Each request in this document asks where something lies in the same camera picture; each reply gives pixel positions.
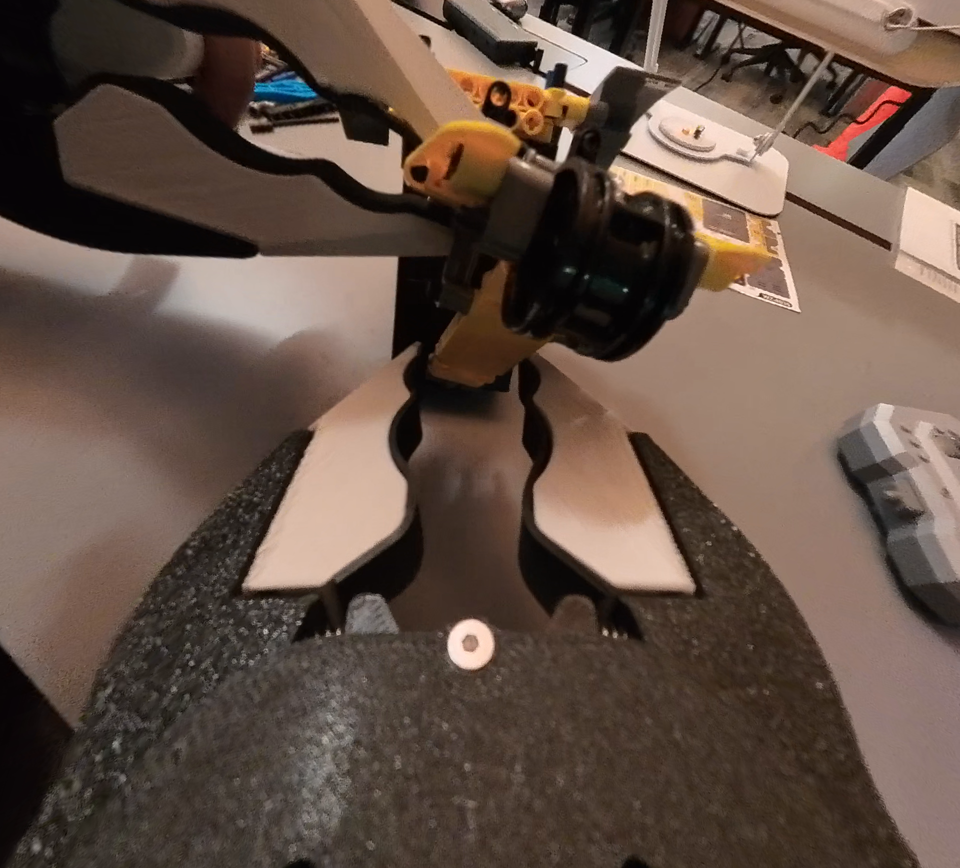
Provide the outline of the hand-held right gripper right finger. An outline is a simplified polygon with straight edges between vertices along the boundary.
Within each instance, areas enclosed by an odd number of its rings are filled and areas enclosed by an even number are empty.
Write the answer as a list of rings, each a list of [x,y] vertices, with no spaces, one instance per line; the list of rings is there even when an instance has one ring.
[[[550,362],[519,372],[531,460],[524,525],[559,562],[614,597],[693,597],[697,585],[631,431]]]

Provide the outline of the person's left hand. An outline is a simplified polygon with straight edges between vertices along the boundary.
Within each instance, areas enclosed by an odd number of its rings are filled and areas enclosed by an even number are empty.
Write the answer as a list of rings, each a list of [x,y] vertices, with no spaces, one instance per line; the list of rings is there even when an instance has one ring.
[[[192,92],[214,118],[235,130],[254,92],[259,66],[256,40],[206,34]]]

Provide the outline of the pile of toy bricks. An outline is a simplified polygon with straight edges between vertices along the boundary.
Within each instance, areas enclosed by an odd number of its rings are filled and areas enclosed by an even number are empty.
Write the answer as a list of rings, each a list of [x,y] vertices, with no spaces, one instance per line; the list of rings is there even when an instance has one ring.
[[[256,71],[246,111],[251,134],[340,122],[340,112],[333,102],[317,94],[273,51],[264,48],[261,54],[262,64]]]

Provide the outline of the grey toy control hub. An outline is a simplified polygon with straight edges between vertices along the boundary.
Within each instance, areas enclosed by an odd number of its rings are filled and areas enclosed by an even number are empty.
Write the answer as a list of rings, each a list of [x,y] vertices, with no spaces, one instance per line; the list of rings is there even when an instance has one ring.
[[[845,424],[837,455],[901,590],[931,620],[958,628],[958,418],[876,404]]]

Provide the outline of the black power adapter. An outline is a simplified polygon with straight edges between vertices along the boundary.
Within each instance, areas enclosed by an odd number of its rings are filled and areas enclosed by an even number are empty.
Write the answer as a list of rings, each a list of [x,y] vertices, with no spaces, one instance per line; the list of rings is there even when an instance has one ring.
[[[500,68],[537,70],[544,53],[532,34],[487,0],[443,0],[453,31]]]

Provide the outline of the printed paper sheet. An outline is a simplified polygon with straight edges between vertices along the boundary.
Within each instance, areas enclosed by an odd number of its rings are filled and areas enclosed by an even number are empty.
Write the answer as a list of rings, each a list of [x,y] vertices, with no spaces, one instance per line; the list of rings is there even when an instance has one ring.
[[[894,269],[959,303],[959,211],[905,190]]]

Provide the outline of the yellow toy brick assembly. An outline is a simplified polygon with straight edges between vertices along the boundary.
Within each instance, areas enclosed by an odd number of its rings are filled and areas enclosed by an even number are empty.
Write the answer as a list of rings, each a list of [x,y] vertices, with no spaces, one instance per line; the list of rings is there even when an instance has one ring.
[[[715,252],[678,202],[629,197],[589,155],[555,164],[493,122],[454,122],[404,164],[410,188],[454,209],[443,298],[455,316],[432,378],[493,384],[550,342],[629,358],[711,280]]]

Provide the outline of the white book stand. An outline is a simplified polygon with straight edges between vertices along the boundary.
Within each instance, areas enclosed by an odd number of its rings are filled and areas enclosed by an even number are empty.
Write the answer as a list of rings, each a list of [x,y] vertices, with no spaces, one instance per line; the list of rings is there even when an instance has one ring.
[[[821,47],[817,78],[840,53],[860,64],[894,56],[911,46],[918,16],[901,0],[714,0],[787,35]],[[643,69],[657,69],[667,0],[653,0]],[[774,142],[809,94],[801,93],[778,126],[755,137],[684,108],[669,95],[645,110],[633,126],[624,154],[696,190],[765,217],[779,215],[786,201],[788,161]]]

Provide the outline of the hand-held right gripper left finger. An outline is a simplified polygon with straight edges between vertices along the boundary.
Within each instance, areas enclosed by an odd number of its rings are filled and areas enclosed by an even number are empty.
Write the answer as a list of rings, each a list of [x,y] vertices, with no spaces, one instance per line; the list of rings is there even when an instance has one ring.
[[[283,595],[343,583],[413,523],[409,462],[423,441],[414,343],[321,415],[242,583]]]

